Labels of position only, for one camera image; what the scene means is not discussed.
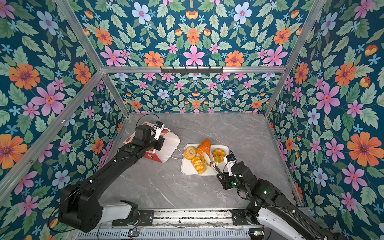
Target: aluminum frame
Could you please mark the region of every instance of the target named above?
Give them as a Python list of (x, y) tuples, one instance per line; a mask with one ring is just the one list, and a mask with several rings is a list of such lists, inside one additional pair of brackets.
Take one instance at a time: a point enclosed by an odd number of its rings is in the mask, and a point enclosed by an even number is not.
[(288, 58), (287, 65), (286, 65), (286, 71), (283, 73), (283, 75), (280, 77), (279, 82), (277, 83), (275, 90), (272, 93), (271, 98), (269, 99), (268, 108), (266, 109), (264, 115), (266, 118), (268, 118), (269, 113), (271, 112), (273, 105), (276, 103), (279, 94), (281, 90), (283, 89), (285, 81), (288, 79), (289, 74), (292, 72), (292, 68), (299, 57), (299, 54), (301, 52), (301, 49), (304, 47), (305, 42), (307, 41), (307, 38), (317, 20), (319, 17), (319, 14), (321, 13), (321, 10), (324, 6), (324, 4), (327, 2), (327, 0), (315, 0), (315, 2), (312, 5), (312, 8), (310, 12), (308, 13), (308, 17), (304, 22), (304, 25), (302, 27), (300, 36), (298, 37), (295, 46), (292, 49), (292, 52)]

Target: orange flower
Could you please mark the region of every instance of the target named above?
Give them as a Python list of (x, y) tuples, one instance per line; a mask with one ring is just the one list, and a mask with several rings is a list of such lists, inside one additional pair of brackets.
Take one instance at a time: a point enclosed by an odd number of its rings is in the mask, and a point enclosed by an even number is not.
[(261, 101), (255, 101), (255, 102), (252, 103), (251, 106), (252, 106), (252, 108), (255, 108), (255, 109), (256, 109), (256, 108), (261, 107), (262, 104), (263, 104), (263, 103), (262, 103)]
[(297, 84), (302, 84), (307, 79), (307, 74), (309, 73), (309, 69), (307, 67), (307, 63), (301, 63), (300, 66), (297, 67), (295, 73), (295, 82)]
[(371, 79), (368, 76), (365, 76), (360, 80), (360, 86), (362, 86), (363, 88), (368, 88), (370, 84)]
[(379, 48), (376, 45), (369, 45), (365, 49), (364, 53), (365, 53), (366, 56), (370, 56), (370, 55), (374, 54), (377, 50), (379, 50)]
[(299, 184), (297, 182), (295, 182), (295, 187), (297, 189), (297, 192), (299, 194), (300, 199), (302, 200), (303, 199), (303, 195), (302, 195), (303, 190), (301, 189), (301, 187), (299, 187)]
[(293, 150), (293, 147), (295, 146), (295, 144), (293, 143), (292, 139), (288, 138), (288, 139), (285, 141), (285, 146), (287, 147), (287, 150), (288, 150), (288, 151), (292, 151), (292, 150)]
[(197, 11), (186, 11), (185, 15), (187, 16), (188, 19), (197, 19), (197, 16), (199, 15), (199, 12)]
[(197, 32), (195, 28), (191, 28), (189, 30), (189, 33), (187, 33), (187, 38), (188, 38), (187, 40), (192, 45), (196, 45), (196, 43), (200, 41), (199, 37), (200, 37), (200, 34)]
[(335, 82), (337, 82), (337, 85), (342, 86), (347, 86), (349, 84), (349, 81), (352, 81), (356, 74), (354, 74), (357, 69), (355, 66), (353, 66), (353, 63), (348, 63), (341, 65), (340, 69), (337, 69), (336, 71), (336, 77), (335, 77)]
[(40, 78), (37, 77), (40, 75), (39, 72), (29, 64), (18, 63), (17, 68), (11, 67), (9, 72), (11, 73), (9, 78), (12, 82), (16, 82), (15, 85), (19, 88), (24, 87), (29, 90), (40, 82)]
[(85, 15), (89, 18), (89, 19), (93, 19), (93, 13), (91, 13), (90, 11), (86, 10), (85, 12)]
[(192, 107), (198, 109), (199, 107), (201, 107), (201, 103), (200, 103), (199, 101), (194, 101), (194, 102), (192, 103)]
[(227, 67), (240, 67), (244, 62), (243, 53), (239, 53), (239, 51), (233, 51), (233, 53), (228, 53), (228, 57), (225, 58)]
[(381, 141), (377, 137), (371, 138), (371, 134), (367, 132), (361, 132), (360, 136), (355, 133), (351, 136), (352, 142), (348, 142), (347, 148), (351, 150), (349, 155), (353, 160), (358, 160), (358, 164), (363, 167), (367, 166), (367, 162), (370, 166), (374, 167), (379, 164), (377, 159), (384, 158), (384, 150), (377, 148), (381, 146)]
[(86, 84), (91, 78), (88, 66), (86, 66), (83, 62), (75, 63), (74, 66), (76, 68), (73, 69), (73, 73), (76, 74), (77, 81), (81, 81), (82, 84)]
[(295, 18), (295, 17), (297, 17), (297, 15), (299, 15), (299, 10), (295, 10), (295, 11), (293, 11), (292, 13), (291, 13), (291, 18)]
[(181, 36), (181, 29), (176, 29), (175, 35), (176, 36)]
[(207, 28), (204, 30), (204, 35), (205, 35), (205, 36), (209, 36), (209, 35), (211, 35), (211, 34), (212, 34), (212, 33), (211, 33), (211, 30), (209, 30), (209, 29), (207, 29)]
[(98, 38), (99, 42), (103, 43), (104, 45), (112, 45), (112, 37), (111, 34), (108, 31), (105, 31), (103, 28), (96, 28), (96, 37)]
[(137, 101), (132, 101), (131, 102), (131, 105), (134, 109), (140, 109), (141, 108), (141, 103), (137, 102)]
[(280, 31), (277, 31), (276, 36), (273, 38), (275, 44), (283, 45), (288, 38), (291, 36), (291, 30), (289, 28), (282, 28)]
[(120, 122), (120, 123), (118, 124), (118, 132), (120, 132), (121, 126), (122, 126), (122, 122)]
[(104, 147), (103, 140), (102, 140), (101, 138), (96, 139), (96, 140), (95, 140), (95, 143), (92, 145), (92, 147), (93, 147), (92, 151), (93, 151), (95, 154), (99, 154), (99, 153), (101, 153), (101, 150), (102, 150), (103, 147)]
[(144, 62), (148, 64), (148, 67), (162, 67), (164, 66), (164, 59), (161, 58), (159, 53), (155, 53), (154, 51), (149, 51), (144, 55)]
[(22, 144), (24, 140), (15, 136), (12, 139), (11, 134), (0, 135), (0, 164), (2, 169), (13, 167), (13, 162), (18, 162), (23, 156), (21, 153), (26, 152), (26, 144)]

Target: pink flower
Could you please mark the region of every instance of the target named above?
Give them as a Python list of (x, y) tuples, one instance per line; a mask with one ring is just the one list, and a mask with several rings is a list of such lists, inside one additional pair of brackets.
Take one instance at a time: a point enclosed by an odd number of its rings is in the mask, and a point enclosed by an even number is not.
[(48, 150), (51, 150), (52, 148), (53, 148), (53, 144), (52, 143), (48, 144), (45, 151), (39, 156), (39, 162), (43, 162), (45, 157), (52, 157), (52, 152), (48, 151)]
[(245, 87), (245, 89), (247, 89), (247, 88), (251, 88), (251, 87), (252, 87), (251, 80), (249, 80), (248, 82), (245, 82), (245, 83), (244, 83), (244, 87)]
[(268, 66), (274, 66), (283, 64), (283, 61), (280, 58), (285, 57), (288, 52), (281, 52), (283, 50), (283, 45), (280, 45), (276, 48), (276, 51), (273, 51), (272, 49), (269, 49), (267, 54), (268, 58), (265, 58), (263, 60), (263, 63), (269, 63)]
[(166, 6), (168, 2), (173, 2), (173, 0), (163, 0), (163, 4)]
[(42, 98), (34, 97), (32, 98), (31, 103), (39, 106), (44, 104), (41, 109), (41, 113), (43, 114), (43, 116), (47, 116), (48, 114), (50, 114), (51, 108), (52, 111), (56, 114), (59, 114), (64, 109), (64, 105), (59, 102), (59, 100), (63, 100), (65, 95), (64, 93), (55, 94), (55, 87), (53, 86), (53, 84), (48, 84), (48, 92), (46, 92), (41, 87), (37, 87), (36, 90), (42, 96)]
[(24, 186), (25, 187), (33, 187), (33, 181), (30, 180), (31, 178), (34, 178), (37, 174), (37, 171), (33, 171), (25, 175), (20, 182), (15, 187), (15, 194), (18, 195), (22, 192)]
[(217, 83), (213, 83), (213, 82), (211, 81), (210, 83), (207, 84), (208, 89), (210, 89), (210, 90), (214, 90), (215, 88), (217, 88), (216, 84), (217, 84)]
[(214, 53), (218, 53), (219, 49), (220, 47), (217, 45), (217, 43), (215, 43), (215, 45), (211, 44), (211, 48), (209, 50), (212, 51), (212, 54), (214, 54)]
[(6, 16), (15, 19), (15, 16), (11, 13), (15, 9), (11, 5), (6, 5), (6, 0), (0, 0), (0, 17), (5, 18)]
[(179, 49), (176, 47), (176, 44), (169, 44), (169, 47), (168, 47), (168, 50), (169, 50), (169, 53), (175, 53), (176, 54), (176, 51), (178, 51)]
[(152, 79), (156, 79), (156, 76), (154, 73), (143, 73), (144, 74), (144, 79), (147, 79), (152, 82)]
[(287, 80), (285, 80), (285, 90), (288, 90), (288, 92), (291, 90), (291, 87), (293, 87), (293, 77), (288, 77)]
[(66, 142), (61, 142), (60, 143), (60, 146), (59, 147), (59, 151), (61, 151), (61, 154), (64, 155), (66, 152), (70, 152), (70, 147), (72, 146), (72, 144), (69, 144), (68, 141)]
[(325, 153), (327, 156), (330, 156), (332, 155), (332, 160), (333, 162), (337, 162), (337, 157), (341, 158), (341, 159), (344, 159), (344, 154), (341, 152), (341, 150), (344, 149), (344, 145), (343, 144), (337, 144), (336, 142), (336, 139), (332, 139), (332, 145), (329, 143), (329, 142), (326, 142), (325, 143), (325, 146), (330, 149), (330, 150), (327, 150), (327, 152)]
[(293, 109), (292, 109), (292, 116), (294, 116), (295, 118), (297, 118), (297, 116), (299, 115), (299, 110), (300, 110), (300, 108), (298, 108), (298, 107), (294, 107)]
[(85, 102), (87, 103), (88, 101), (91, 101), (91, 102), (93, 102), (93, 96), (94, 96), (95, 94), (93, 93), (93, 92), (90, 92), (89, 94), (88, 94), (88, 96), (86, 96), (85, 97)]
[(324, 78), (321, 77), (320, 79), (317, 79), (317, 83), (314, 85), (316, 88), (316, 90), (318, 91), (319, 89), (323, 89), (323, 85), (325, 84), (325, 81), (324, 81)]
[(312, 147), (311, 151), (318, 154), (319, 150), (321, 150), (321, 147), (319, 145), (320, 145), (320, 141), (316, 141), (313, 139), (312, 143), (310, 144), (310, 146)]
[(192, 45), (190, 50), (191, 50), (191, 53), (189, 52), (183, 53), (184, 57), (189, 58), (185, 64), (187, 66), (192, 65), (192, 63), (193, 63), (193, 66), (196, 66), (196, 64), (203, 65), (203, 61), (200, 58), (204, 57), (205, 53), (197, 52), (197, 47), (195, 45)]
[(127, 52), (127, 50), (120, 50), (120, 57), (124, 57), (125, 60), (131, 59), (131, 53)]
[(268, 54), (267, 54), (267, 51), (262, 48), (262, 50), (258, 52), (257, 55), (258, 55), (257, 58), (264, 59), (264, 57), (266, 57)]
[(87, 107), (85, 108), (87, 110), (87, 112), (85, 113), (85, 115), (87, 115), (89, 118), (93, 117), (95, 114), (94, 114), (94, 109), (92, 109), (92, 107)]
[(352, 104), (348, 104), (348, 107), (350, 108), (350, 110), (347, 111), (348, 114), (352, 114), (353, 118), (356, 117), (356, 113), (357, 114), (362, 114), (362, 111), (360, 110), (362, 107), (364, 106), (364, 104), (360, 103), (358, 104), (358, 101), (355, 100), (353, 102), (353, 105)]
[(287, 156), (286, 156), (288, 150), (287, 150), (287, 149), (284, 149), (284, 147), (283, 147), (283, 145), (281, 144), (281, 142), (280, 142), (280, 144), (277, 143), (277, 145), (280, 147), (280, 152), (281, 152), (281, 155), (283, 156), (284, 161), (288, 162), (288, 158), (287, 158)]
[(316, 93), (317, 99), (321, 100), (317, 106), (316, 109), (322, 109), (324, 106), (324, 112), (325, 114), (329, 114), (331, 111), (331, 105), (336, 107), (340, 105), (340, 101), (338, 98), (333, 98), (338, 92), (339, 92), (340, 87), (336, 86), (329, 91), (329, 84), (326, 83), (324, 84), (323, 91), (324, 93), (318, 92)]
[(211, 3), (215, 2), (216, 5), (219, 5), (220, 0), (209, 0)]
[(31, 195), (28, 195), (25, 198), (25, 202), (19, 203), (17, 206), (21, 208), (19, 214), (17, 214), (19, 217), (25, 213), (26, 216), (31, 215), (32, 209), (35, 209), (39, 206), (39, 204), (35, 203), (39, 197), (34, 197), (32, 199)]
[(184, 86), (184, 84), (182, 84), (180, 81), (175, 83), (175, 89), (177, 89), (177, 90), (184, 89), (183, 86)]
[(142, 89), (147, 89), (147, 87), (148, 87), (148, 85), (147, 85), (147, 83), (146, 82), (143, 82), (143, 81), (140, 81), (139, 82), (139, 86), (140, 86), (140, 88), (142, 88)]
[(344, 205), (347, 205), (348, 211), (351, 211), (352, 209), (354, 211), (358, 210), (358, 208), (356, 207), (356, 203), (358, 201), (356, 199), (354, 199), (354, 198), (351, 199), (352, 196), (351, 196), (351, 194), (349, 192), (347, 192), (347, 195), (342, 193), (341, 197), (344, 198), (343, 200), (341, 200), (341, 203), (344, 204)]
[(292, 93), (292, 95), (294, 96), (293, 101), (299, 102), (300, 97), (303, 95), (303, 93), (301, 93), (301, 87), (299, 88), (295, 87), (295, 91)]
[(35, 115), (40, 115), (40, 113), (37, 111), (39, 109), (39, 106), (34, 106), (31, 102), (28, 103), (28, 106), (23, 105), (22, 109), (25, 111), (23, 112), (24, 116), (29, 115), (31, 119), (35, 118)]
[(97, 83), (97, 85), (96, 85), (96, 90), (98, 91), (98, 92), (100, 92), (100, 90), (103, 90), (104, 88), (103, 88), (103, 81), (102, 80), (100, 80), (98, 83)]
[(224, 80), (228, 80), (229, 79), (229, 74), (230, 73), (222, 73), (220, 75), (217, 75), (216, 76), (216, 79), (220, 79), (220, 82), (223, 82)]
[(64, 88), (66, 87), (66, 85), (63, 83), (63, 79), (61, 79), (61, 78), (60, 79), (55, 78), (55, 81), (52, 82), (52, 84), (56, 86), (55, 90), (59, 90), (60, 89), (60, 91), (63, 91)]
[(172, 75), (172, 73), (160, 73), (161, 80), (167, 80), (167, 82), (170, 82), (171, 79), (175, 79), (175, 76)]
[(247, 78), (247, 73), (238, 73), (235, 75), (235, 78), (238, 78), (239, 81), (241, 81), (243, 78)]
[(291, 166), (289, 168), (292, 170), (292, 172), (296, 172), (296, 166), (293, 162), (291, 162)]
[(355, 172), (355, 167), (351, 163), (348, 165), (348, 169), (349, 171), (346, 168), (342, 169), (343, 173), (348, 176), (344, 178), (344, 182), (346, 184), (350, 184), (352, 182), (352, 187), (356, 191), (359, 190), (359, 184), (363, 187), (368, 186), (367, 182), (360, 178), (364, 175), (364, 170), (358, 169)]
[(361, 6), (358, 6), (355, 8), (355, 20), (358, 19), (360, 16), (361, 18), (365, 18), (367, 15), (367, 11), (371, 10), (375, 6), (375, 3), (372, 2), (372, 0), (361, 0)]
[(114, 50), (112, 53), (112, 50), (107, 46), (104, 47), (104, 50), (106, 51), (106, 53), (101, 52), (100, 55), (104, 58), (108, 58), (108, 66), (112, 66), (113, 64), (115, 64), (116, 67), (120, 67), (120, 63), (126, 63), (124, 59), (119, 58), (121, 55), (119, 50)]

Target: floral wallpaper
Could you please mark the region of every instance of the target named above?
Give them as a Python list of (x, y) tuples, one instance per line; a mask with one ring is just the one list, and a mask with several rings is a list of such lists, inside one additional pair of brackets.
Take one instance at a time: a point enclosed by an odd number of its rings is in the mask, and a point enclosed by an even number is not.
[(268, 116), (316, 222), (347, 239), (384, 239), (382, 0), (325, 6)]
[[(56, 231), (67, 226), (58, 223), (60, 190), (92, 176), (108, 158), (122, 114), (111, 100), (102, 81), (92, 90), (54, 141), (21, 179), (0, 208), (0, 239), (60, 240)], [(10, 138), (0, 135), (0, 139)]]
[[(82, 10), (72, 2), (75, 11)], [(94, 68), (55, 3), (0, 0), (0, 179)]]

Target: light blue flower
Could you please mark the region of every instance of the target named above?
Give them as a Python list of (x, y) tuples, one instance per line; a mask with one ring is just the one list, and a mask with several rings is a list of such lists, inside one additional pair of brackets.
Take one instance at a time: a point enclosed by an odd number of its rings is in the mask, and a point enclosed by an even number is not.
[(16, 114), (20, 114), (20, 110), (20, 108), (16, 108), (16, 106), (13, 106), (13, 109), (9, 109), (9, 112), (13, 113), (13, 115), (16, 116)]
[(36, 187), (41, 186), (41, 184), (42, 184), (43, 182), (44, 182), (44, 180), (42, 180), (41, 178), (39, 178), (39, 180), (35, 180)]
[(12, 49), (10, 49), (10, 47), (11, 47), (10, 45), (5, 46), (4, 44), (1, 44), (1, 46), (3, 47), (3, 49), (2, 49), (3, 52), (6, 51), (9, 54), (10, 52), (13, 51)]
[(13, 127), (11, 127), (11, 125), (7, 125), (7, 128), (8, 130), (5, 131), (5, 133), (11, 133), (11, 135), (13, 135), (15, 132), (18, 132), (19, 130), (17, 130), (17, 125), (14, 125)]
[(369, 59), (368, 62), (371, 62), (369, 65), (377, 64), (377, 61), (380, 60), (381, 57), (377, 57), (377, 54), (373, 55), (373, 58)]
[(60, 70), (57, 70), (55, 73), (57, 77), (61, 77), (63, 75), (63, 73), (61, 73)]
[(26, 4), (26, 8), (30, 11), (30, 12), (34, 12), (35, 10), (33, 9), (33, 6), (29, 5), (29, 3)]
[(154, 17), (156, 15), (156, 12), (150, 9), (148, 14), (151, 15), (151, 17)]
[(353, 132), (360, 133), (360, 131), (362, 130), (362, 127), (360, 127), (360, 124), (356, 124), (356, 126), (353, 126), (353, 129), (354, 129)]
[(202, 15), (202, 16), (200, 15), (198, 21), (201, 22), (201, 23), (203, 23), (204, 20), (205, 20), (204, 15)]
[(40, 226), (35, 226), (35, 230), (32, 232), (32, 234), (35, 234), (36, 236), (39, 234), (39, 232), (41, 231), (41, 225)]
[(228, 15), (230, 17), (233, 17), (233, 15), (235, 15), (236, 13), (233, 11), (233, 8), (231, 9), (231, 11), (228, 10)]

